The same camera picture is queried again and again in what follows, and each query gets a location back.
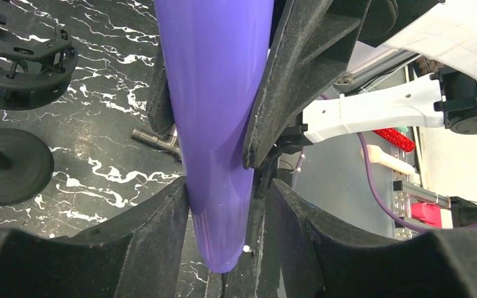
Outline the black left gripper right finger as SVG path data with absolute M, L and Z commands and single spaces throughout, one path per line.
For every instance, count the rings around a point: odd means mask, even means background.
M 477 297 L 477 230 L 398 241 L 308 203 L 279 179 L 271 206 L 288 297 Z

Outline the purple microphone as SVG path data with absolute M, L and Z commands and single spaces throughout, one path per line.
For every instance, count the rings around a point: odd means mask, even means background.
M 215 273 L 243 251 L 253 170 L 242 148 L 268 57 L 273 1 L 156 1 L 198 250 Z

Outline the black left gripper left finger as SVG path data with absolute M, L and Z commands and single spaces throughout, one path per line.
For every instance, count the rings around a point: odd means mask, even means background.
M 188 211 L 178 178 L 73 237 L 0 228 L 0 297 L 173 297 Z

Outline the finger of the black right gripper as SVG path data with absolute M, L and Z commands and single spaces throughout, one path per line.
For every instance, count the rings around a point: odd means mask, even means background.
M 258 168 L 285 127 L 346 72 L 370 1 L 286 1 L 242 150 Z
M 158 136 L 165 136 L 175 124 L 175 118 L 161 45 L 157 47 L 149 86 L 146 108 L 149 126 Z

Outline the black shock-mount stand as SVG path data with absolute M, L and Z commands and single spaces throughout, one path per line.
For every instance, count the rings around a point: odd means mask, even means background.
M 3 30 L 0 13 L 0 110 L 25 111 L 47 106 L 71 83 L 78 52 L 69 31 L 56 27 L 53 38 L 25 42 Z

